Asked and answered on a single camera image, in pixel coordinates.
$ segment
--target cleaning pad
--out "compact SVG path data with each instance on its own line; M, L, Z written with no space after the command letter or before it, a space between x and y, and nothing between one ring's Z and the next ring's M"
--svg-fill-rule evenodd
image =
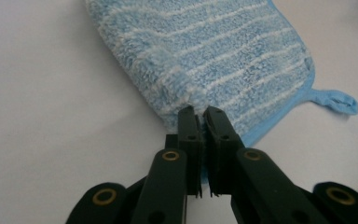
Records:
M311 88L314 66L268 0L87 0L103 41L172 133L178 111L223 109L246 146L293 106L354 115L341 91Z

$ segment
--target white table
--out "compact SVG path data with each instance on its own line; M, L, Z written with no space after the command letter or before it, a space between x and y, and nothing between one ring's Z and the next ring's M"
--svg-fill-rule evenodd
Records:
M314 87L358 100L358 0L275 3L313 55ZM83 1L0 0L0 223L64 223L89 188L145 176L165 133ZM358 116L300 105L255 147L302 188L358 190ZM187 209L189 224L236 223L229 197Z

